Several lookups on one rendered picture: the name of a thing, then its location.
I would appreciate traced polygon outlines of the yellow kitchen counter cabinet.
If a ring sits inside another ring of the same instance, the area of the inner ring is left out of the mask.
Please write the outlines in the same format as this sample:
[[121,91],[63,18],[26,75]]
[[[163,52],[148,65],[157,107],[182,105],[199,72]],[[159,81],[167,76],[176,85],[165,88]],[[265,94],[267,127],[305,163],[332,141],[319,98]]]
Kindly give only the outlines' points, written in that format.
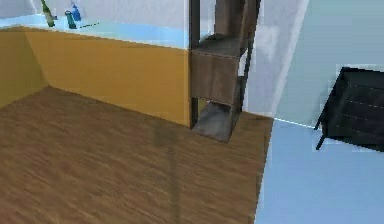
[[52,86],[187,126],[186,34],[42,15],[0,19],[0,108]]

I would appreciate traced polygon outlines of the blue spray bottle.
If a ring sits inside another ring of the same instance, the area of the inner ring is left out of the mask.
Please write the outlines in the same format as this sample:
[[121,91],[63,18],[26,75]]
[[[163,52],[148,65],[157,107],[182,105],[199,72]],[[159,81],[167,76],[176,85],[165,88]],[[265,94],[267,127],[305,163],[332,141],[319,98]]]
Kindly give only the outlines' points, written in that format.
[[81,20],[81,14],[80,14],[80,11],[79,11],[77,5],[74,2],[71,2],[71,6],[72,6],[73,19],[75,21],[80,21]]

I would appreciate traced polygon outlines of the teal cylindrical bottle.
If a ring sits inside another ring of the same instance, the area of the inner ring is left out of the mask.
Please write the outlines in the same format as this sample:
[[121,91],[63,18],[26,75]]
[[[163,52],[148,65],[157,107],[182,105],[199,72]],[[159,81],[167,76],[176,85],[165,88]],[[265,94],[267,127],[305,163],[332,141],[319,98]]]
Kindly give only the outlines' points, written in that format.
[[77,29],[77,26],[76,26],[74,19],[73,19],[73,16],[72,16],[72,12],[69,10],[65,11],[65,16],[67,18],[69,29]]

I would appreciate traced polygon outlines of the black chest of drawers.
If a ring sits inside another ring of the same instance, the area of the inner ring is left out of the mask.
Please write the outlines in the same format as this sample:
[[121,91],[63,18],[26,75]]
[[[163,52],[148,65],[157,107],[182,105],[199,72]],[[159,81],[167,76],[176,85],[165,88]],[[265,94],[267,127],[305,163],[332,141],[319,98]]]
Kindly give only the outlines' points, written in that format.
[[384,152],[384,72],[342,67],[317,120],[326,138]]

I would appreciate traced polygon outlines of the green glass bottle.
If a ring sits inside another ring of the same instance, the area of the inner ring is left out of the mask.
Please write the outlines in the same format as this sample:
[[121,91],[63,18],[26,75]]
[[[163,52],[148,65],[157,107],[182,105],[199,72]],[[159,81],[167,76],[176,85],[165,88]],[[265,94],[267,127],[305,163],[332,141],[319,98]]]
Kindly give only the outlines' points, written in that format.
[[45,16],[45,19],[46,19],[48,26],[54,27],[55,26],[54,19],[53,19],[53,16],[51,14],[49,7],[46,4],[46,1],[45,0],[40,0],[40,1],[42,4],[42,11],[43,11],[43,14]]

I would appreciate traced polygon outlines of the brown shelf with black frame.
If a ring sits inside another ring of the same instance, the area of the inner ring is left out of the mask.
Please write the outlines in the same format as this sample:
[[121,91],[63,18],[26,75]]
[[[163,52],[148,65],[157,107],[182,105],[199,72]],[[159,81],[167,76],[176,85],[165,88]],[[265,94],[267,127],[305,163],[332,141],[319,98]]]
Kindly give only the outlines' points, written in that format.
[[200,2],[189,0],[190,128],[227,142],[242,112],[261,0],[216,0],[205,37]]

